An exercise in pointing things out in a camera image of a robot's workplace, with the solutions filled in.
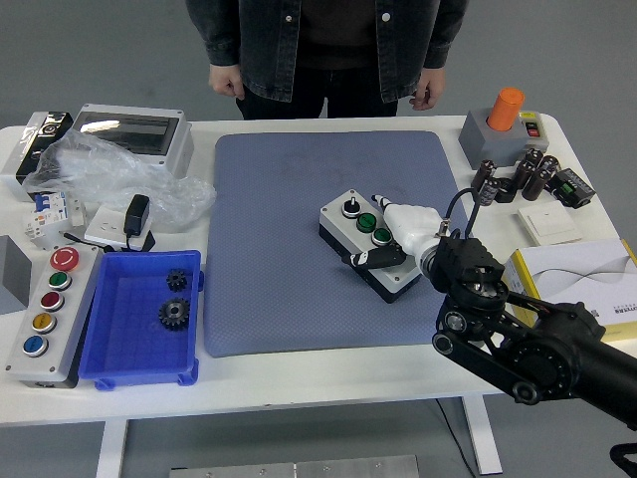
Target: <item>cardboard box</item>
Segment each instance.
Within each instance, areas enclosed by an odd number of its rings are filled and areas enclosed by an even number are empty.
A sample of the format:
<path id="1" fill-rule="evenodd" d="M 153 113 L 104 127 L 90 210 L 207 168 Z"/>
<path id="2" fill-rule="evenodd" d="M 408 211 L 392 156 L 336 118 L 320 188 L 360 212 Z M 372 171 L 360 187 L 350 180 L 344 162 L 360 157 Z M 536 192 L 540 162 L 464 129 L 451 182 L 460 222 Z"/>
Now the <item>cardboard box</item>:
<path id="1" fill-rule="evenodd" d="M 504 280 L 511 291 L 553 304 L 583 302 L 606 328 L 605 342 L 637 338 L 637 260 L 623 240 L 519 249 Z M 514 307 L 514 313 L 535 322 L 531 311 Z"/>

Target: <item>gear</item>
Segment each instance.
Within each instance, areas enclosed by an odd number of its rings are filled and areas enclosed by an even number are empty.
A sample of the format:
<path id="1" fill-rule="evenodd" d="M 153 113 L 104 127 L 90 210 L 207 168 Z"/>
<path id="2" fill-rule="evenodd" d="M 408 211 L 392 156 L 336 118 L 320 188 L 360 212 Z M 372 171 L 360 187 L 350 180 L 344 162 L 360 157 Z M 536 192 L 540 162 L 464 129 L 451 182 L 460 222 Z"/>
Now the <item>gear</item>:
<path id="1" fill-rule="evenodd" d="M 188 327 L 190 303 L 185 299 L 174 298 L 164 302 L 159 309 L 161 323 L 171 331 L 180 331 Z"/>
<path id="2" fill-rule="evenodd" d="M 168 273 L 168 277 L 166 277 L 166 283 L 168 284 L 168 289 L 172 292 L 183 291 L 186 288 L 186 275 L 183 271 L 178 269 L 172 269 Z"/>

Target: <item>orange cap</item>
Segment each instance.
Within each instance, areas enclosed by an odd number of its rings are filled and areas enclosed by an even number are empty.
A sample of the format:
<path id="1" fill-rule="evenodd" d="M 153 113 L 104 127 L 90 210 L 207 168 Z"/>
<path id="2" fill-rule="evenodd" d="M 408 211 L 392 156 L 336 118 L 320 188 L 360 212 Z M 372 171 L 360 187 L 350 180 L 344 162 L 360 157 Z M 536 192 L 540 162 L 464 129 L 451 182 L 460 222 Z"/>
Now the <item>orange cap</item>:
<path id="1" fill-rule="evenodd" d="M 502 88 L 487 124 L 496 131 L 508 131 L 514 125 L 524 102 L 525 94 L 517 88 Z"/>

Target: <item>blue mat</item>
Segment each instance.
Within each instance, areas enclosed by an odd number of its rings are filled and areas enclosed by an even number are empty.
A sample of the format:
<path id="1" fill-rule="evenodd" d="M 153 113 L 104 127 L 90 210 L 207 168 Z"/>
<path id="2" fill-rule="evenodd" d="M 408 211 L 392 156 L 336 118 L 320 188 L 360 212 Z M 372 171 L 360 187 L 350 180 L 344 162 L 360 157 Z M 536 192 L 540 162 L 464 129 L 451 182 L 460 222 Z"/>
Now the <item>blue mat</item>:
<path id="1" fill-rule="evenodd" d="M 458 190 L 429 131 L 235 134 L 215 152 L 204 296 L 213 357 L 428 344 L 444 296 L 422 278 L 386 304 L 319 237 L 320 208 L 356 189 L 435 207 Z M 452 225 L 464 229 L 457 207 Z"/>

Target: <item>black pants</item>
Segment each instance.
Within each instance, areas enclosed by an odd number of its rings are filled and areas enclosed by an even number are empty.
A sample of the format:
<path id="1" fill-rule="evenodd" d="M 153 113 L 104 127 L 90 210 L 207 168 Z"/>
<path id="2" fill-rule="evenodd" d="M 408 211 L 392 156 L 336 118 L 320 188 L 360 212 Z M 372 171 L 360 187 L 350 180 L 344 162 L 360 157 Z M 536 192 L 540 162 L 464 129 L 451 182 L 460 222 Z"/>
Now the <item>black pants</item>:
<path id="1" fill-rule="evenodd" d="M 292 101 L 268 100 L 244 88 L 237 100 L 244 120 L 318 118 L 327 98 L 328 118 L 395 117 L 398 102 L 383 103 L 376 67 L 351 70 L 297 68 Z"/>

